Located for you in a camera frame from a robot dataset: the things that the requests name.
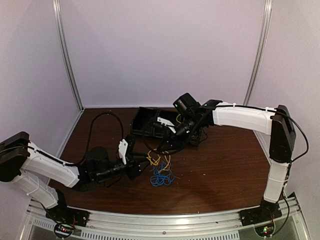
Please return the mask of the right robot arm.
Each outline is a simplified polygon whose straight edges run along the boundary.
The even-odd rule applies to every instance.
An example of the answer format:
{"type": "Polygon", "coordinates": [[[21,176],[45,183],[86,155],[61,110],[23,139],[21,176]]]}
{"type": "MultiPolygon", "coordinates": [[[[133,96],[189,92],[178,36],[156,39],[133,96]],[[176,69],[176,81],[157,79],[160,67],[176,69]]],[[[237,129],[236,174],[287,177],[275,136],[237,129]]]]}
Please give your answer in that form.
{"type": "Polygon", "coordinates": [[[288,108],[260,108],[210,99],[200,104],[189,93],[180,96],[174,103],[183,122],[175,126],[170,120],[158,117],[157,123],[168,128],[164,142],[170,151],[181,151],[191,136],[203,127],[230,126],[260,132],[270,136],[270,169],[260,206],[256,210],[259,220],[268,220],[277,209],[277,203],[289,179],[296,131],[288,108]]]}

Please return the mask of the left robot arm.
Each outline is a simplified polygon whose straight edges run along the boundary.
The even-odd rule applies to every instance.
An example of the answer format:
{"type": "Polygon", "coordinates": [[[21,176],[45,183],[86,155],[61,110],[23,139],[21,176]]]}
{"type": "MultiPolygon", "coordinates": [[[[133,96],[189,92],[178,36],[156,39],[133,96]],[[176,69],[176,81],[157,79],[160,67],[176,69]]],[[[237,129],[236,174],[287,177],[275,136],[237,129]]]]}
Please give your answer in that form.
{"type": "Polygon", "coordinates": [[[71,163],[55,157],[29,140],[29,134],[21,131],[0,143],[0,180],[13,183],[27,196],[40,202],[61,222],[72,218],[64,194],[49,187],[39,175],[55,180],[65,187],[79,192],[89,191],[101,184],[123,175],[134,180],[142,173],[141,165],[148,161],[147,155],[134,152],[135,138],[128,135],[118,145],[119,157],[109,159],[105,147],[97,146],[87,151],[82,163],[71,163]]]}

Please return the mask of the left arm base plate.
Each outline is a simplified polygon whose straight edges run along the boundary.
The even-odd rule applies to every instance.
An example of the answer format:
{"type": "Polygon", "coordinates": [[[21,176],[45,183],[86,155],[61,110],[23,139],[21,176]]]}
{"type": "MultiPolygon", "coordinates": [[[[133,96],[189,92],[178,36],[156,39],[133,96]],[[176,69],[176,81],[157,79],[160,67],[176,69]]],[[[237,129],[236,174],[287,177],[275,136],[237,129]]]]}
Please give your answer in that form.
{"type": "Polygon", "coordinates": [[[45,209],[45,217],[56,223],[68,224],[70,226],[86,227],[90,213],[86,210],[75,208],[50,208],[45,209]]]}

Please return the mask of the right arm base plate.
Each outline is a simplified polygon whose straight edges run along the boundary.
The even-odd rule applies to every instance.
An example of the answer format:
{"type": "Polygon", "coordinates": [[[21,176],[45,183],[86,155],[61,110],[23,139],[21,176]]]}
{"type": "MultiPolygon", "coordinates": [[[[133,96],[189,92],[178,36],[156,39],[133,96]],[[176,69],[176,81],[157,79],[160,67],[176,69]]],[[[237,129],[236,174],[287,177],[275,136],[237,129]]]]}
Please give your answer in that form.
{"type": "Polygon", "coordinates": [[[276,218],[280,218],[282,215],[283,214],[278,203],[247,208],[239,212],[243,227],[257,225],[264,222],[269,223],[276,218]]]}

